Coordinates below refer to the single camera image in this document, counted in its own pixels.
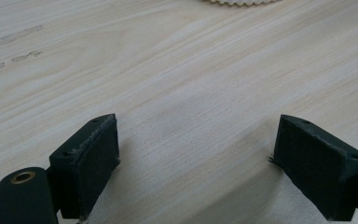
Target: wooden surface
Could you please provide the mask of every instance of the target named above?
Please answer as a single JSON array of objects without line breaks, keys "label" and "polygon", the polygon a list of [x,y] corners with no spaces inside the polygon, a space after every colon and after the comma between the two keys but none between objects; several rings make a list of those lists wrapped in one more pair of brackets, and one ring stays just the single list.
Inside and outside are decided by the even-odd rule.
[{"label": "wooden surface", "polygon": [[0,0],[0,179],[108,113],[89,223],[327,223],[267,160],[282,113],[358,148],[358,1]]}]

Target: scalloped edge object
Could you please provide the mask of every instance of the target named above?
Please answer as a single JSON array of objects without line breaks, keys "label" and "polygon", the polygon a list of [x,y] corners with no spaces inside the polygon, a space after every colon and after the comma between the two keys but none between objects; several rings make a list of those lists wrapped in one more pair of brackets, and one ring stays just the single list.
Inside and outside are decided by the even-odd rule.
[{"label": "scalloped edge object", "polygon": [[259,5],[262,3],[269,3],[269,2],[275,2],[277,0],[211,0],[211,2],[218,2],[220,4],[225,4],[228,3],[229,5],[234,5],[237,4],[239,6],[242,5],[246,5],[246,6],[250,6],[250,5]]}]

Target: wooden table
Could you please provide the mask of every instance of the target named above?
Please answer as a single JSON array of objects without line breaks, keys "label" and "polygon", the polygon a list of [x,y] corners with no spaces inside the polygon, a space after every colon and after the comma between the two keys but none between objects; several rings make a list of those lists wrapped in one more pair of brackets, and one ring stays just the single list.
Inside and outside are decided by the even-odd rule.
[{"label": "wooden table", "polygon": [[89,223],[327,223],[268,157],[280,114],[358,148],[358,1],[0,0],[0,180],[109,113]]}]

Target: wood grain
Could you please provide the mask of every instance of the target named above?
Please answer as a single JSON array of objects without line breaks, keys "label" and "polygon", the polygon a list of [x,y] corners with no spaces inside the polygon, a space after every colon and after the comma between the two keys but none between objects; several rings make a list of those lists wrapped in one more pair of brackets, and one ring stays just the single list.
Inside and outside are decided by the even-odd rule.
[{"label": "wood grain", "polygon": [[0,0],[0,179],[108,113],[89,223],[327,223],[267,158],[282,113],[358,148],[358,1]]}]

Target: bolt hole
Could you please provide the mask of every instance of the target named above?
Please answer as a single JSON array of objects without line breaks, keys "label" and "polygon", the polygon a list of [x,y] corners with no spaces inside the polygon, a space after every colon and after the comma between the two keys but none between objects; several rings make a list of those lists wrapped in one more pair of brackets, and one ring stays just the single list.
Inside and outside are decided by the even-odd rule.
[{"label": "bolt hole", "polygon": [[32,178],[34,178],[34,172],[26,171],[26,172],[15,175],[13,178],[11,178],[10,181],[12,184],[22,184],[22,183],[25,183],[25,182],[31,180]]},{"label": "bolt hole", "polygon": [[358,155],[356,155],[356,154],[351,154],[351,158],[358,160]]}]

